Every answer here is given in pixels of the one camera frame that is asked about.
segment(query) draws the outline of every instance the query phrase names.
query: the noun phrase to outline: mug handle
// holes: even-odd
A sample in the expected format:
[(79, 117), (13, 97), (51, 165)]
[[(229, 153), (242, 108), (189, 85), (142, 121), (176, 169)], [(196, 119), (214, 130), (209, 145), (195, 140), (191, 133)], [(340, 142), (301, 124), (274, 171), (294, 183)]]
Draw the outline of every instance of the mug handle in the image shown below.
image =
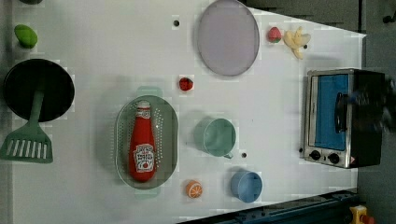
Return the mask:
[(233, 157), (233, 153), (228, 153), (227, 155), (224, 155), (225, 158), (231, 159)]
[(144, 95), (153, 95), (160, 98), (163, 97), (163, 91), (158, 87), (153, 86), (141, 86), (137, 89), (137, 97)]
[(134, 197), (136, 199), (150, 199), (155, 198), (161, 192), (160, 188), (155, 189), (134, 189)]

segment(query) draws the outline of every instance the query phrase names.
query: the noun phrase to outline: green mug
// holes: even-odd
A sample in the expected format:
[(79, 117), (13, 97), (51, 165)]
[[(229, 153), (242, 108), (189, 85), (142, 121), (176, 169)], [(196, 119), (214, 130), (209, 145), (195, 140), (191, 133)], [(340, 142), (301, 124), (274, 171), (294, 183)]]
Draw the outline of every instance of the green mug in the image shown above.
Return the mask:
[(196, 139), (205, 152), (215, 157), (232, 158), (235, 127), (227, 119), (206, 119), (199, 125)]

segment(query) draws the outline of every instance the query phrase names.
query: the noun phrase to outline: green spatula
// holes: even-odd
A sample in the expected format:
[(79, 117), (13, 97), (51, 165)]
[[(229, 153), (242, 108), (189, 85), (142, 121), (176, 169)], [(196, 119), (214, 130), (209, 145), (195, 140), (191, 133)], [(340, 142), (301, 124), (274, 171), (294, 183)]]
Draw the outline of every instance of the green spatula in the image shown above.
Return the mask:
[(29, 121), (7, 136), (0, 148), (0, 159), (38, 163), (53, 161), (50, 138), (38, 125), (44, 98), (44, 86), (44, 80), (41, 78), (35, 91)]

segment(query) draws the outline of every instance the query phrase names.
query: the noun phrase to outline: banana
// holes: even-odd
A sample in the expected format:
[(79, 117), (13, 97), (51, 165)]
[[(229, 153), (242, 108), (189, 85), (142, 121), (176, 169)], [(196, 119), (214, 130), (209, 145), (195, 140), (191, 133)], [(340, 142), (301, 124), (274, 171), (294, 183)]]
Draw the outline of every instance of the banana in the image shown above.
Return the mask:
[(299, 27), (295, 34), (292, 31), (287, 31), (283, 35), (283, 41), (291, 48), (291, 51), (298, 59), (303, 58), (303, 54), (299, 51), (299, 48), (306, 45), (311, 40), (311, 35), (302, 35), (303, 27)]

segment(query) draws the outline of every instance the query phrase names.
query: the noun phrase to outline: orange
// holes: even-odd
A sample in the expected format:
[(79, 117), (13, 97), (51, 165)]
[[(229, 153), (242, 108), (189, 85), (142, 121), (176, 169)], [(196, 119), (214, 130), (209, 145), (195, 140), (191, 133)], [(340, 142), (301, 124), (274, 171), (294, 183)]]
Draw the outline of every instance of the orange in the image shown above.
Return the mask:
[(198, 181), (192, 180), (186, 186), (186, 193), (190, 198), (199, 198), (202, 194), (202, 185)]

